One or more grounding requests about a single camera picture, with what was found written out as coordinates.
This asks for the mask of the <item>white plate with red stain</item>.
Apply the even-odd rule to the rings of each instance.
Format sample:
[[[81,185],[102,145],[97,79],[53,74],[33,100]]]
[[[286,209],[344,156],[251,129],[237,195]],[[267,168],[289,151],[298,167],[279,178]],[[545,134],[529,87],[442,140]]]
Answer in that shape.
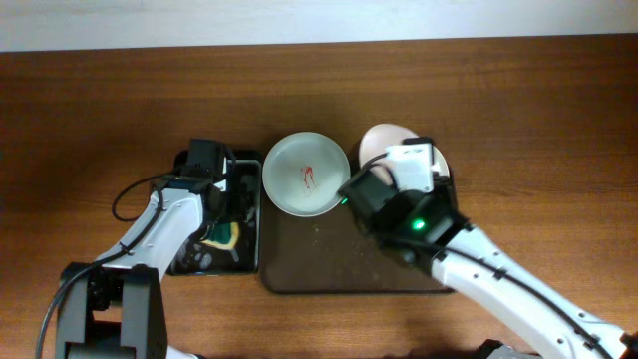
[[[359,146],[359,163],[362,166],[375,156],[393,145],[400,145],[404,139],[417,138],[419,135],[408,128],[394,124],[380,124],[370,128],[363,136]],[[441,176],[448,176],[451,171],[443,154],[433,147],[433,170]]]

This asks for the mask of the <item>pale green plate red stain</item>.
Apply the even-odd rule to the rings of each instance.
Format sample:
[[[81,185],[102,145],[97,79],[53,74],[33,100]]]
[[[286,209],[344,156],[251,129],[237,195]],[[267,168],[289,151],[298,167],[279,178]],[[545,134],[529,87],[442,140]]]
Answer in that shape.
[[[268,152],[262,184],[278,209],[298,217],[322,215],[341,202],[338,189],[350,178],[345,152],[313,132],[289,135]]]

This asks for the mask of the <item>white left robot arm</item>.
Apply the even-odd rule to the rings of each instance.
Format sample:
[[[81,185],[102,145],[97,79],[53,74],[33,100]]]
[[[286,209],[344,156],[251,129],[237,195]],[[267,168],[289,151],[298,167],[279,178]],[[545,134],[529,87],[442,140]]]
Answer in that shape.
[[[58,358],[172,358],[161,280],[181,247],[224,215],[236,157],[229,146],[193,140],[172,170],[147,178],[146,209],[91,263],[70,263],[41,328],[55,320]]]

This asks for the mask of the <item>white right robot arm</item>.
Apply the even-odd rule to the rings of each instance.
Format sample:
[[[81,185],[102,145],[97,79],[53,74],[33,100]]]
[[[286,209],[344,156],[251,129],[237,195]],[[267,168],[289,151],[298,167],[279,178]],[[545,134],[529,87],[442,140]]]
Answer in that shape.
[[[380,249],[488,311],[542,358],[634,358],[637,337],[517,264],[455,206],[447,182],[400,191],[369,171],[339,190]]]

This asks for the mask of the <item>yellow green sponge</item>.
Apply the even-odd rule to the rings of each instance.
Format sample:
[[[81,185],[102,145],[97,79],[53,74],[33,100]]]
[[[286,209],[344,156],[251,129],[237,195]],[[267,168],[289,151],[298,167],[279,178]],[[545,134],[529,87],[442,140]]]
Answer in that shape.
[[[240,227],[237,222],[210,226],[200,243],[219,250],[233,250],[240,238]]]

